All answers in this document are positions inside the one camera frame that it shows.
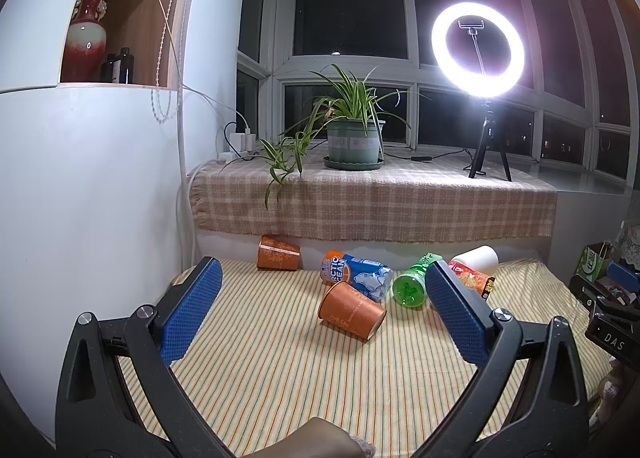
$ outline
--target paper cup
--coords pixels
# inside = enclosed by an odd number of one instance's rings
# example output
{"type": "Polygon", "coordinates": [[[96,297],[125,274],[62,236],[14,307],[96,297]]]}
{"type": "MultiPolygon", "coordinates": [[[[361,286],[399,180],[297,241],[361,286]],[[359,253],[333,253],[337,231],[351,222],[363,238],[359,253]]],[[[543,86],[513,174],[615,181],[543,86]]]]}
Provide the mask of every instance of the paper cup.
{"type": "Polygon", "coordinates": [[[297,270],[300,263],[300,247],[270,238],[266,234],[258,244],[258,268],[297,270]]]}
{"type": "Polygon", "coordinates": [[[386,310],[365,297],[349,283],[339,281],[324,294],[318,317],[344,328],[367,341],[371,339],[382,321],[386,310]]]}

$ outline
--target lace doily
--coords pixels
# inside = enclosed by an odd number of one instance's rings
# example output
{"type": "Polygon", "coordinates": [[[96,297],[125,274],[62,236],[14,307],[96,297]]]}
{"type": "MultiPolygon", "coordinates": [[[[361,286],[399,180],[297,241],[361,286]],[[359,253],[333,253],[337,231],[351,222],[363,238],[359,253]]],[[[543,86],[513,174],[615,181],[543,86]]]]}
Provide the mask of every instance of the lace doily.
{"type": "Polygon", "coordinates": [[[640,226],[625,228],[616,241],[620,257],[640,270],[640,226]]]}

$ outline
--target plaid tablecloth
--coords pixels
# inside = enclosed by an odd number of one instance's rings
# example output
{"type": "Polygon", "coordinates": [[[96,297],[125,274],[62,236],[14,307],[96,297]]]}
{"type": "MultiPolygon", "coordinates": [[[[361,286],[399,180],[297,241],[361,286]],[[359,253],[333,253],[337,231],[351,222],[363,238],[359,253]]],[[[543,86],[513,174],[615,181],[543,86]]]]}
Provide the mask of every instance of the plaid tablecloth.
{"type": "Polygon", "coordinates": [[[486,176],[471,180],[468,156],[429,163],[386,157],[374,171],[325,168],[321,148],[289,176],[269,209],[266,161],[234,162],[221,171],[203,167],[191,187],[196,226],[235,234],[274,234],[316,240],[469,242],[551,236],[556,191],[543,181],[501,165],[484,163],[486,176]]]}

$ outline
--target bottle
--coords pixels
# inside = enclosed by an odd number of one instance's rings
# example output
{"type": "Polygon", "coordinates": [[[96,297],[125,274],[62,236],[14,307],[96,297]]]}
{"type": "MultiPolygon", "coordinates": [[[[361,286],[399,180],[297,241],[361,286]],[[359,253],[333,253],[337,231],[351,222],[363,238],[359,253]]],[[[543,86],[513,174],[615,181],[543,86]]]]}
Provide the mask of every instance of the bottle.
{"type": "Polygon", "coordinates": [[[113,79],[113,63],[116,60],[116,54],[110,53],[107,55],[107,60],[102,63],[100,67],[100,82],[110,83],[113,79]]]}
{"type": "Polygon", "coordinates": [[[441,259],[442,256],[427,252],[414,266],[400,274],[392,285],[396,302],[409,308],[414,308],[424,303],[427,297],[424,286],[424,275],[427,272],[427,267],[441,259]]]}
{"type": "Polygon", "coordinates": [[[121,48],[120,55],[113,63],[112,83],[133,84],[133,62],[135,58],[129,53],[129,48],[121,48]]]}

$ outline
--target spider plant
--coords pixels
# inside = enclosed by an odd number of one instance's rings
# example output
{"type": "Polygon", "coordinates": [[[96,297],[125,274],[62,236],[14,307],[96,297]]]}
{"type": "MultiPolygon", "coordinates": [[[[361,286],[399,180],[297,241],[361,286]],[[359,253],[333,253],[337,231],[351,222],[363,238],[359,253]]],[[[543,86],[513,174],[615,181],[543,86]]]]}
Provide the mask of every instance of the spider plant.
{"type": "Polygon", "coordinates": [[[349,75],[347,75],[337,64],[331,64],[331,66],[340,77],[338,81],[329,79],[329,77],[321,72],[312,71],[311,73],[327,81],[336,91],[338,97],[317,97],[314,101],[312,116],[316,117],[320,111],[324,111],[324,125],[340,118],[360,120],[365,134],[367,134],[367,123],[372,121],[376,126],[376,133],[378,134],[378,141],[380,143],[380,155],[384,160],[385,151],[382,144],[382,128],[380,127],[378,115],[391,115],[392,117],[399,118],[408,125],[404,118],[398,117],[393,113],[385,112],[380,108],[379,102],[390,95],[394,95],[395,92],[377,96],[374,87],[367,88],[367,80],[376,68],[371,70],[364,79],[359,80],[352,72],[349,72],[349,75]]]}
{"type": "Polygon", "coordinates": [[[311,141],[318,136],[318,133],[325,128],[332,120],[340,118],[354,118],[362,121],[364,131],[367,131],[367,123],[371,120],[376,125],[378,140],[380,142],[380,153],[384,157],[382,147],[382,128],[378,120],[378,115],[391,115],[399,118],[405,124],[406,121],[402,117],[395,114],[380,110],[379,102],[395,92],[391,92],[384,96],[377,96],[375,88],[367,88],[366,82],[369,74],[363,79],[358,80],[357,77],[350,72],[347,75],[338,65],[331,64],[338,73],[340,80],[332,81],[320,72],[312,72],[327,81],[339,95],[337,98],[329,96],[321,96],[315,99],[311,114],[297,122],[282,133],[279,142],[272,143],[268,140],[260,139],[264,151],[262,154],[256,155],[256,158],[265,159],[270,168],[271,181],[264,193],[264,206],[269,209],[269,196],[271,195],[271,186],[278,184],[278,196],[285,184],[287,177],[296,170],[302,175],[302,159],[306,156],[306,152],[311,141]],[[300,124],[305,123],[301,131],[297,131],[293,136],[287,135],[290,131],[297,128],[300,124]]]}
{"type": "MultiPolygon", "coordinates": [[[[302,158],[306,156],[306,151],[309,148],[311,141],[315,139],[318,133],[322,130],[322,125],[318,128],[314,128],[318,121],[317,108],[314,108],[311,115],[305,120],[306,124],[302,131],[297,131],[293,136],[283,136],[277,143],[273,144],[268,140],[260,139],[264,151],[263,154],[258,154],[255,157],[263,158],[268,162],[270,166],[269,174],[271,175],[271,181],[264,193],[264,206],[267,210],[269,209],[271,186],[274,183],[278,184],[279,197],[282,186],[284,186],[285,180],[290,174],[297,170],[300,175],[302,175],[302,158]]],[[[238,160],[242,159],[236,158],[235,160],[232,160],[230,164],[238,160]]]]}

